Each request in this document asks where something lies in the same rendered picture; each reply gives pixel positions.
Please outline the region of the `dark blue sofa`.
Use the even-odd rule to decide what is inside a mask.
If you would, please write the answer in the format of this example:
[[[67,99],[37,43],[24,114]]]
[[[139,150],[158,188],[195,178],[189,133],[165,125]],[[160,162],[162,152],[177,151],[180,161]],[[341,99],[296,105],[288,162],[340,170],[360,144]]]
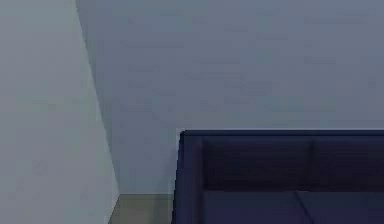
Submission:
[[[384,130],[185,130],[171,224],[384,224]]]

